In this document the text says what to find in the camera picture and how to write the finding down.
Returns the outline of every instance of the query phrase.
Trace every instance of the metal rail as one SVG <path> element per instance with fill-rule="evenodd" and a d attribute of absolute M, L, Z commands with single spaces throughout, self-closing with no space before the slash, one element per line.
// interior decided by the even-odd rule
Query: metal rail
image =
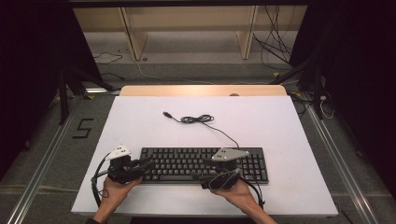
<path fill-rule="evenodd" d="M 37 193 L 38 188 L 41 185 L 50 165 L 53 161 L 53 158 L 56 155 L 56 152 L 59 149 L 60 144 L 64 140 L 64 134 L 67 131 L 70 121 L 73 118 L 75 111 L 77 110 L 79 104 L 82 101 L 82 96 L 76 96 L 73 99 L 73 104 L 70 107 L 70 114 L 65 120 L 63 125 L 60 125 L 58 131 L 56 132 L 55 136 L 52 138 L 49 147 L 44 154 L 43 159 L 41 160 L 40 164 L 38 165 L 37 169 L 35 170 L 35 174 L 33 175 L 32 179 L 30 180 L 29 184 L 27 185 L 24 193 L 18 200 L 17 204 L 13 208 L 11 215 L 8 219 L 8 224 L 16 224 L 22 223 L 24 217 L 26 216 L 30 205 L 35 198 L 35 194 Z"/>
<path fill-rule="evenodd" d="M 305 100 L 311 100 L 309 95 L 306 93 L 304 94 L 304 98 Z M 332 162 L 334 163 L 335 168 L 337 169 L 342 181 L 344 182 L 344 185 L 349 193 L 349 196 L 352 199 L 352 202 L 355 204 L 356 209 L 361 215 L 361 220 L 366 224 L 379 223 L 373 209 L 371 208 L 369 202 L 364 196 L 361 187 L 359 186 L 358 182 L 350 171 L 349 166 L 341 155 L 337 145 L 332 140 L 332 136 L 330 135 L 325 123 L 323 122 L 323 120 L 318 119 L 318 117 L 315 115 L 315 111 L 313 108 L 309 107 L 308 113 L 311 119 L 314 121 L 318 133 L 320 134 L 320 137 L 323 140 L 323 143 L 325 144 L 330 157 L 332 158 Z"/>

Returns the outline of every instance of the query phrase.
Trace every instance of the white table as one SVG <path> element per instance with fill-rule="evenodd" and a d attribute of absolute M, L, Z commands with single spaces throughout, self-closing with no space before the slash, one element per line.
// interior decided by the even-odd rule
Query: white table
<path fill-rule="evenodd" d="M 97 205 L 91 177 L 100 160 L 122 144 L 138 159 L 141 147 L 235 147 L 222 133 L 175 118 L 215 117 L 211 125 L 240 147 L 262 147 L 268 185 L 261 185 L 269 215 L 332 217 L 338 214 L 289 96 L 119 96 L 110 110 L 73 213 L 91 215 Z M 103 178 L 98 180 L 102 188 Z M 132 216 L 242 217 L 233 205 L 200 185 L 134 188 L 116 213 Z"/>

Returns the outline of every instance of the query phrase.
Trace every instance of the keyboard cable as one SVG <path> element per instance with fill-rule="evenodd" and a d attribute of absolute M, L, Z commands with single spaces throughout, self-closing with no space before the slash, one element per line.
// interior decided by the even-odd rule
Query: keyboard cable
<path fill-rule="evenodd" d="M 235 140 L 233 140 L 227 133 L 225 133 L 225 132 L 223 132 L 223 131 L 221 131 L 221 130 L 219 130 L 219 129 L 213 128 L 213 127 L 211 127 L 211 126 L 209 126 L 209 125 L 206 124 L 207 122 L 212 121 L 212 120 L 215 119 L 213 116 L 210 116 L 210 115 L 201 115 L 201 116 L 198 117 L 198 118 L 194 118 L 194 117 L 183 117 L 183 118 L 181 118 L 180 120 L 178 120 L 178 119 L 175 119 L 174 117 L 172 117 L 172 115 L 170 115 L 168 112 L 163 112 L 163 114 L 164 114 L 166 117 L 168 117 L 169 119 L 174 119 L 175 121 L 177 121 L 177 122 L 179 122 L 179 123 L 184 123 L 184 124 L 202 123 L 202 124 L 204 124 L 206 127 L 209 127 L 209 128 L 211 128 L 211 129 L 213 129 L 213 130 L 216 130 L 216 131 L 218 131 L 218 132 L 223 133 L 224 135 L 226 135 L 229 139 L 231 139 L 233 142 L 236 143 L 236 147 L 239 149 L 238 143 L 237 143 Z"/>

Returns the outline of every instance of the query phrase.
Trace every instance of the human hand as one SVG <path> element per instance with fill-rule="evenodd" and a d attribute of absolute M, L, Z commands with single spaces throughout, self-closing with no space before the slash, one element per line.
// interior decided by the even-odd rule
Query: human hand
<path fill-rule="evenodd" d="M 212 193 L 224 197 L 229 203 L 232 203 L 243 213 L 250 216 L 259 224 L 276 224 L 264 210 L 256 203 L 251 194 L 248 185 L 242 180 L 238 180 L 230 189 L 211 190 Z"/>
<path fill-rule="evenodd" d="M 127 184 L 120 184 L 106 177 L 103 185 L 103 197 L 99 209 L 93 217 L 99 223 L 106 223 L 111 214 L 126 199 L 128 192 L 142 181 L 143 177 Z"/>
<path fill-rule="evenodd" d="M 248 185 L 242 180 L 238 180 L 230 189 L 211 190 L 211 192 L 224 197 L 229 203 L 241 209 L 243 213 L 256 204 Z"/>

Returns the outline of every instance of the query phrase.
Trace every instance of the black keyboard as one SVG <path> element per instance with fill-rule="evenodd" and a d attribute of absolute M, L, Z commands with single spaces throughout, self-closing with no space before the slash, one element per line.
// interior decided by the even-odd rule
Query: black keyboard
<path fill-rule="evenodd" d="M 213 167 L 205 165 L 220 147 L 143 147 L 140 159 L 151 157 L 155 168 L 146 171 L 142 184 L 199 184 L 191 174 L 215 175 Z M 261 147 L 240 147 L 249 155 L 235 160 L 241 176 L 251 183 L 268 183 L 267 169 Z"/>

